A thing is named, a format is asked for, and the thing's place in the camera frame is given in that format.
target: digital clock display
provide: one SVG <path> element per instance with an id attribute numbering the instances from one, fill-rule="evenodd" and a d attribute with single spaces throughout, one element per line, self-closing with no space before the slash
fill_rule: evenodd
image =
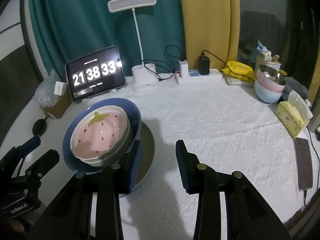
<path id="1" fill-rule="evenodd" d="M 66 73 L 73 101 L 125 85 L 117 46 L 68 62 Z"/>

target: stack of bowls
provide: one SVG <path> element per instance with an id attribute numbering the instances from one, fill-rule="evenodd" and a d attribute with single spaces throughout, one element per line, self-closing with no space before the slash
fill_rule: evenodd
<path id="1" fill-rule="evenodd" d="M 132 142 L 126 112 L 119 106 L 103 106 L 85 116 L 74 129 L 70 149 L 93 167 L 115 162 Z"/>
<path id="2" fill-rule="evenodd" d="M 282 95 L 284 87 L 285 79 L 283 75 L 269 66 L 259 66 L 254 81 L 254 90 L 262 101 L 266 103 L 277 102 Z"/>

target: bowl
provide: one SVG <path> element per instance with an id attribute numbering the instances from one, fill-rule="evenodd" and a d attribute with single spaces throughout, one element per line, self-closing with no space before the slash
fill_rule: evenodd
<path id="1" fill-rule="evenodd" d="M 121 107 L 127 114 L 130 127 L 132 130 L 132 143 L 130 144 L 129 148 L 125 152 L 129 152 L 131 150 L 132 144 L 134 140 L 140 140 L 140 130 L 141 130 L 141 114 L 137 106 L 132 103 L 131 101 L 124 99 L 124 98 L 110 98 L 105 99 L 103 101 L 100 101 L 98 103 L 95 103 L 91 106 L 89 106 L 86 110 L 81 112 L 70 124 L 69 128 L 67 129 L 65 136 L 63 138 L 62 143 L 62 155 L 63 159 L 66 163 L 66 165 L 72 170 L 72 171 L 83 171 L 86 174 L 92 174 L 96 173 L 102 170 L 101 167 L 93 167 L 89 165 L 88 163 L 84 163 L 80 159 L 76 158 L 73 153 L 71 152 L 70 147 L 70 140 L 72 133 L 76 126 L 79 124 L 79 122 L 87 116 L 87 114 L 94 112 L 96 109 L 103 107 L 103 106 L 119 106 Z M 137 154 L 140 154 L 141 147 L 138 148 Z"/>
<path id="2" fill-rule="evenodd" d="M 83 161 L 83 162 L 93 167 L 105 168 L 108 165 L 116 162 L 120 158 L 120 156 L 126 152 L 126 150 L 129 148 L 131 143 L 132 143 L 132 130 L 131 128 L 129 128 L 122 144 L 115 150 L 113 154 L 111 155 L 104 154 L 98 160 L 89 160 L 89 161 Z"/>
<path id="3" fill-rule="evenodd" d="M 254 90 L 257 94 L 257 96 L 264 102 L 266 103 L 275 103 L 277 102 L 281 95 L 282 95 L 282 92 L 281 93 L 276 93 L 276 92 L 273 92 L 267 88 L 265 88 L 264 86 L 262 86 L 259 81 L 256 79 L 254 81 Z"/>
<path id="4" fill-rule="evenodd" d="M 259 66 L 256 79 L 262 86 L 276 93 L 282 92 L 285 87 L 283 75 L 266 65 Z"/>
<path id="5" fill-rule="evenodd" d="M 74 129 L 70 148 L 82 161 L 111 155 L 128 131 L 128 117 L 119 106 L 103 106 L 87 114 Z"/>

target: blue plate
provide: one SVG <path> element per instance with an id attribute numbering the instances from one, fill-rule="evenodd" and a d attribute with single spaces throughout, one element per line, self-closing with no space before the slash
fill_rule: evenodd
<path id="1" fill-rule="evenodd" d="M 127 114 L 130 126 L 133 133 L 133 141 L 140 140 L 140 130 L 141 130 L 141 114 L 137 106 L 132 103 L 131 101 L 124 99 L 124 98 L 110 98 L 100 101 L 98 103 L 89 106 L 86 110 L 81 112 L 70 124 L 62 143 L 62 154 L 63 159 L 67 166 L 73 171 L 83 171 L 86 174 L 96 173 L 101 171 L 100 167 L 93 167 L 87 163 L 82 162 L 78 158 L 76 158 L 70 149 L 70 139 L 72 133 L 78 123 L 89 113 L 93 112 L 94 110 L 102 107 L 102 106 L 119 106 L 121 107 Z M 131 150 L 132 144 L 128 148 L 126 152 Z"/>

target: black power adapter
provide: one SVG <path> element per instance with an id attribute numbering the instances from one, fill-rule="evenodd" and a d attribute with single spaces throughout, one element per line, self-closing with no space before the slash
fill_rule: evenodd
<path id="1" fill-rule="evenodd" d="M 208 75 L 210 71 L 210 59 L 201 53 L 201 56 L 198 57 L 198 73 L 200 75 Z"/>

